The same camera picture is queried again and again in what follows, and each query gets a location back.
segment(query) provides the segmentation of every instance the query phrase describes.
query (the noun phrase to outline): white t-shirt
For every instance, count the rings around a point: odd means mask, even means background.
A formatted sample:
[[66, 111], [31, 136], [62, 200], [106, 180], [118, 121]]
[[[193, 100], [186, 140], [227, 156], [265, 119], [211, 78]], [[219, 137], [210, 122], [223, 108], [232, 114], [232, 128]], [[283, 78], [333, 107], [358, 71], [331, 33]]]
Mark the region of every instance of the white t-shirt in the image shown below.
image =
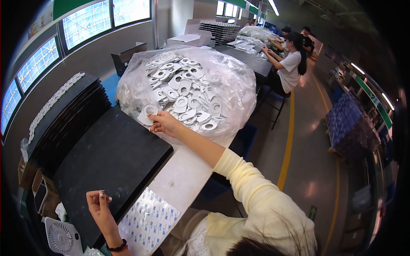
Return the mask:
[[283, 58], [286, 58], [290, 52], [290, 50], [286, 46], [286, 41], [282, 43], [282, 46], [283, 46], [283, 56], [284, 56]]
[[289, 93], [299, 82], [301, 75], [298, 73], [298, 65], [302, 60], [302, 55], [299, 51], [291, 52], [288, 56], [279, 62], [284, 67], [278, 70], [280, 82], [284, 92]]

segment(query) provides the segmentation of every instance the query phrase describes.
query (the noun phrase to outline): man in black t-shirt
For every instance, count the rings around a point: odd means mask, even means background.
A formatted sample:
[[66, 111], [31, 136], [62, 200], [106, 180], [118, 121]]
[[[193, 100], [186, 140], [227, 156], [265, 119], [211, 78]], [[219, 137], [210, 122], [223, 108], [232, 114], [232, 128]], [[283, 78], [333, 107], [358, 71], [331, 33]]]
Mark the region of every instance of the man in black t-shirt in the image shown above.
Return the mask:
[[310, 28], [309, 27], [303, 27], [301, 36], [303, 38], [303, 48], [306, 50], [307, 53], [309, 53], [312, 50], [312, 40], [309, 37], [310, 34]]

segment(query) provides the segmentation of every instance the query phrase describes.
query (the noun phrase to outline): small desk fan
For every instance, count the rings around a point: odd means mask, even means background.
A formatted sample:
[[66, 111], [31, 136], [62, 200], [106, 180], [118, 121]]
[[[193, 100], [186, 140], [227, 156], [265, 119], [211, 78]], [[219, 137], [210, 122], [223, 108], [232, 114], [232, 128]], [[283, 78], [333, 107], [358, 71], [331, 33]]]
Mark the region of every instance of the small desk fan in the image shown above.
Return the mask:
[[44, 218], [48, 246], [53, 252], [82, 255], [81, 239], [74, 225], [50, 217]]

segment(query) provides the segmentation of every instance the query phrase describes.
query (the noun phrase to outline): woman's right hand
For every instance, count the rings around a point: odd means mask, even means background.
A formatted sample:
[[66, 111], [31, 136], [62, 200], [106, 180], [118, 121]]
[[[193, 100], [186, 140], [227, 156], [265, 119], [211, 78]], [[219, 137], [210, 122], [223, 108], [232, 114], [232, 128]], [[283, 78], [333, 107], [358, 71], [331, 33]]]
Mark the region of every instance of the woman's right hand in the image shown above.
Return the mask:
[[181, 130], [186, 128], [173, 115], [166, 111], [158, 111], [157, 115], [149, 114], [148, 118], [155, 123], [151, 126], [150, 131], [163, 132], [173, 138], [177, 138]]

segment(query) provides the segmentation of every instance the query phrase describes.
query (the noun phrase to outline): yellow floor line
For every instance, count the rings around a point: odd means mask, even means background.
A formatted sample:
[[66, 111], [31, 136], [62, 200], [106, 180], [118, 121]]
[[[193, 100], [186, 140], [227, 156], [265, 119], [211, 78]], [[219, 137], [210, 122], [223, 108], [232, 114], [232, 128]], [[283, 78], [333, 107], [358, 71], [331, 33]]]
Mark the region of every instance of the yellow floor line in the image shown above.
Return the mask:
[[328, 249], [330, 240], [332, 239], [333, 229], [335, 228], [336, 217], [337, 217], [337, 209], [339, 207], [339, 187], [340, 187], [340, 167], [339, 167], [339, 160], [336, 159], [336, 199], [335, 199], [335, 209], [333, 211], [333, 219], [332, 224], [330, 225], [330, 230], [328, 234], [328, 239], [326, 241], [326, 245], [323, 248], [322, 256], [326, 255], [326, 250]]
[[325, 108], [326, 108], [326, 113], [329, 113], [329, 108], [328, 108], [328, 105], [326, 104], [325, 97], [323, 96], [322, 90], [320, 89], [320, 86], [317, 83], [316, 78], [314, 77], [313, 74], [312, 74], [312, 76], [313, 76], [314, 81], [316, 82], [317, 88], [319, 89], [320, 95], [322, 96], [322, 100], [323, 100], [323, 103], [325, 104]]
[[[320, 92], [320, 95], [322, 96], [323, 99], [323, 103], [325, 104], [325, 108], [326, 108], [326, 112], [329, 112], [329, 108], [328, 105], [326, 103], [325, 97], [323, 96], [322, 90], [320, 89], [319, 84], [317, 83], [316, 78], [314, 77], [314, 75], [312, 74], [314, 81], [316, 82], [317, 88]], [[336, 159], [336, 198], [335, 198], [335, 209], [333, 210], [333, 219], [332, 219], [332, 224], [330, 225], [330, 230], [329, 230], [329, 234], [328, 234], [328, 239], [326, 240], [326, 245], [323, 248], [322, 251], [322, 255], [321, 256], [325, 256], [326, 255], [326, 251], [329, 247], [329, 243], [330, 240], [332, 239], [332, 235], [333, 235], [333, 229], [335, 228], [335, 223], [336, 223], [336, 217], [337, 217], [337, 210], [339, 208], [339, 190], [340, 190], [340, 166], [339, 166], [339, 160]]]
[[294, 91], [290, 95], [290, 117], [289, 117], [289, 130], [287, 132], [287, 142], [285, 149], [285, 156], [282, 162], [282, 168], [280, 170], [279, 179], [278, 179], [278, 188], [283, 191], [283, 186], [285, 185], [287, 169], [290, 162], [290, 153], [292, 152], [292, 142], [293, 142], [293, 129], [295, 125], [295, 95]]

